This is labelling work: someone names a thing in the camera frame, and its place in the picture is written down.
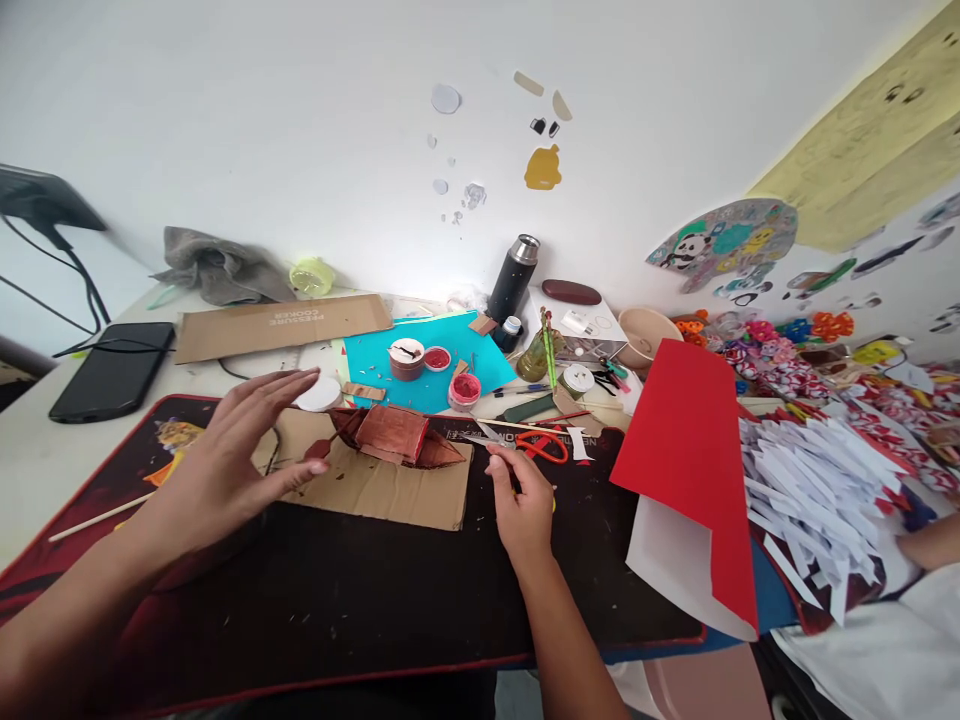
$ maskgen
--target hand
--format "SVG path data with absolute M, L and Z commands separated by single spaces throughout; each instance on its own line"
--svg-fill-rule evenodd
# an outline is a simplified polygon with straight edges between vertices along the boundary
M 553 486 L 522 452 L 490 444 L 493 497 L 497 507 L 497 529 L 513 569 L 519 575 L 553 558 L 550 528 L 553 525 Z M 514 495 L 510 468 L 520 481 L 521 493 Z
M 173 562 L 225 538 L 267 505 L 329 469 L 311 460 L 261 477 L 251 462 L 280 412 L 310 388 L 320 371 L 275 372 L 233 388 L 203 435 L 153 497 L 124 525 L 139 542 Z

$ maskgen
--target black phone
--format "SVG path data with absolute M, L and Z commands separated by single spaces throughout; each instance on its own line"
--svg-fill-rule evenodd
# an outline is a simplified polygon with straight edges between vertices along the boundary
M 143 405 L 173 338 L 172 323 L 111 325 L 96 341 L 109 350 L 90 350 L 54 403 L 50 419 L 91 423 L 135 412 Z

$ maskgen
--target black desk mat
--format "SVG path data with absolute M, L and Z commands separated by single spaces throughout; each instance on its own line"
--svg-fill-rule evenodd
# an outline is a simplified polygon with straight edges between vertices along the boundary
M 34 599 L 118 515 L 46 538 L 149 491 L 171 456 L 156 424 L 205 426 L 216 400 L 162 399 L 0 578 L 0 623 Z M 433 417 L 454 436 L 476 426 Z M 623 434 L 594 462 L 537 460 L 557 486 L 553 550 L 601 650 L 702 642 L 704 627 L 624 564 L 637 498 L 607 478 Z M 90 711 L 157 714 L 281 689 L 529 661 L 523 599 L 497 535 L 487 454 L 474 454 L 463 529 L 445 532 L 275 503 L 255 539 L 181 587 L 152 594 L 124 635 Z

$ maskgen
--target panda drawing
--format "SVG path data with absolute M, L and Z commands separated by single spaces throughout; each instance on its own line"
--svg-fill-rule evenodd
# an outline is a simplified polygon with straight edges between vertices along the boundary
M 712 237 L 704 233 L 688 233 L 677 241 L 673 252 L 660 263 L 660 267 L 672 267 L 686 270 L 700 254 L 710 247 Z

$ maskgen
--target towel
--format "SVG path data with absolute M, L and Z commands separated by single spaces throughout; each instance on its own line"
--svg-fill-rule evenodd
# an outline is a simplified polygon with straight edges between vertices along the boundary
M 211 305 L 293 302 L 283 274 L 254 248 L 188 228 L 163 230 L 163 258 L 172 269 L 152 275 L 160 282 L 195 288 Z

